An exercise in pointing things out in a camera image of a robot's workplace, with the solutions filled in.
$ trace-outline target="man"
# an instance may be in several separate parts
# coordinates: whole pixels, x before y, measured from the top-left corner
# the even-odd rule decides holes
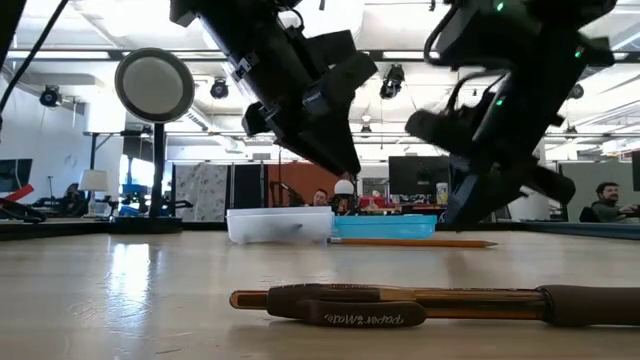
[[[614,182],[603,182],[596,188],[598,201],[591,204],[593,212],[601,222],[638,222],[638,206],[618,206],[620,186]]]
[[[311,206],[327,206],[327,200],[329,198],[329,194],[324,189],[316,190],[316,193],[313,195],[313,203]]]

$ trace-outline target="desk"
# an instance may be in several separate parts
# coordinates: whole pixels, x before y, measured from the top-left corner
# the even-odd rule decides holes
[[[437,287],[637,286],[640,244],[515,232],[440,233],[489,250],[234,246],[226,233],[0,243],[0,348],[13,359],[637,359],[637,329],[428,320],[323,329],[228,305],[237,288],[361,282]]]

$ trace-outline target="black stand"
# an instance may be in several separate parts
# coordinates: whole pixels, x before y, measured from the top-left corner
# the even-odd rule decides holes
[[[164,175],[166,134],[164,124],[155,124],[153,129],[153,187],[149,216],[117,217],[111,233],[116,234],[175,234],[182,232],[182,219],[160,216],[162,212],[162,177]]]

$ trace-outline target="computer monitor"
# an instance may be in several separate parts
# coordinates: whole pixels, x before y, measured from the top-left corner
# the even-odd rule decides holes
[[[18,191],[29,184],[33,159],[0,160],[0,193]]]
[[[390,156],[389,190],[393,195],[436,194],[436,184],[449,183],[447,156]]]

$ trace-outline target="pen grip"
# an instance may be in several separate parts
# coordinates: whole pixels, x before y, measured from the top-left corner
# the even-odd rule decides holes
[[[318,326],[346,328],[403,328],[422,324],[427,316],[420,304],[410,301],[388,303],[340,303],[306,300],[301,304],[303,321]]]
[[[640,326],[640,288],[544,285],[550,309],[545,322],[557,326]]]

